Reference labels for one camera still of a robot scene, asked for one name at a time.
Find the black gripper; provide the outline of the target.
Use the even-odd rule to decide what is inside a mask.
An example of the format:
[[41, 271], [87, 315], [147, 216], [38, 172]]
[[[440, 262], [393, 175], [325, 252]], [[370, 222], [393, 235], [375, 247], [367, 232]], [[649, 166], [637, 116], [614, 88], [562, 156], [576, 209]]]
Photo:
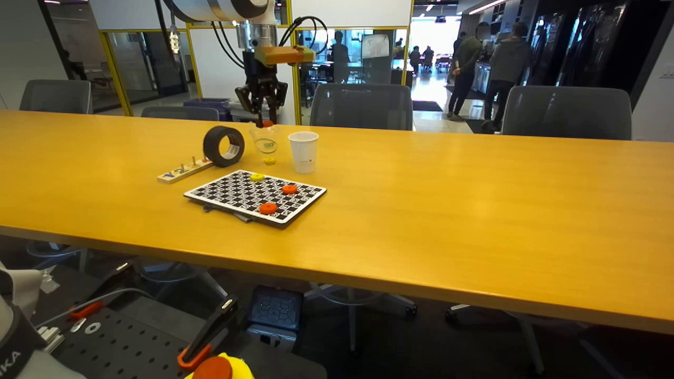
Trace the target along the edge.
[[245, 111], [261, 121], [261, 102], [270, 106], [270, 121], [277, 121], [277, 108], [286, 101], [288, 83], [277, 80], [276, 64], [265, 66], [255, 58], [255, 51], [245, 51], [245, 83], [235, 88], [237, 102]]

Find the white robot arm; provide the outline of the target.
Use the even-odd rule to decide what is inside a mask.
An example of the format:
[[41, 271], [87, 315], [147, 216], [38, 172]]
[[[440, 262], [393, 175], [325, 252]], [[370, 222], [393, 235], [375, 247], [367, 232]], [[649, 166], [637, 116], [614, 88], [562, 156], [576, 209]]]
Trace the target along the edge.
[[277, 108], [286, 98], [286, 83], [277, 80], [271, 51], [279, 48], [274, 0], [163, 0], [185, 22], [209, 22], [219, 42], [229, 48], [222, 20], [245, 24], [251, 36], [245, 42], [237, 64], [245, 83], [235, 88], [237, 102], [257, 116], [257, 123], [277, 121]]

